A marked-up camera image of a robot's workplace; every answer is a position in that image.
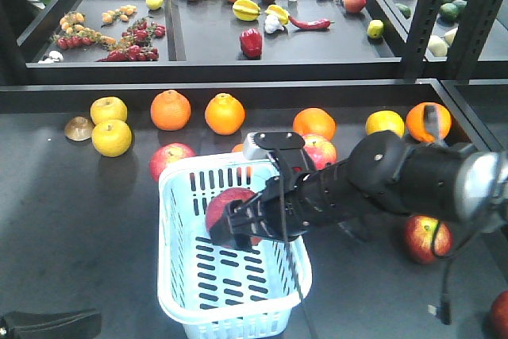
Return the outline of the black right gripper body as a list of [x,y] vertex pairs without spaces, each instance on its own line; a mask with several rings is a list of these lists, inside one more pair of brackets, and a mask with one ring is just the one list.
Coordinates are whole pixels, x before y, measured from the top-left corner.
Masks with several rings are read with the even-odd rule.
[[248,159],[266,157],[278,172],[258,192],[264,201],[264,212],[255,212],[259,238],[292,240],[313,227],[349,218],[349,213],[341,210],[348,187],[346,162],[318,170],[304,144],[295,132],[249,133],[244,140],[243,153]]

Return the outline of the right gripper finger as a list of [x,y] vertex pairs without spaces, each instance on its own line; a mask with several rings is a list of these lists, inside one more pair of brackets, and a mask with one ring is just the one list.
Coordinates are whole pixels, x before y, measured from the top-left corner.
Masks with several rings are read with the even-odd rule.
[[264,212],[261,193],[252,190],[236,190],[235,200],[239,200],[239,203],[234,207],[235,212]]
[[208,205],[208,233],[216,246],[243,252],[252,251],[252,237],[248,234],[249,218],[245,212],[235,212],[239,200],[226,204]]

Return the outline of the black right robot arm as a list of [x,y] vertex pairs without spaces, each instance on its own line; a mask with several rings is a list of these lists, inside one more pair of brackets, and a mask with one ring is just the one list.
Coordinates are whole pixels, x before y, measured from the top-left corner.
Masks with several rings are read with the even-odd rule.
[[289,242],[309,229],[372,211],[425,214],[488,233],[507,223],[507,154],[471,144],[410,144],[385,130],[366,136],[349,157],[317,169],[295,132],[254,133],[250,156],[265,155],[277,174],[259,193],[233,196],[206,211],[215,245],[249,252],[252,239]]

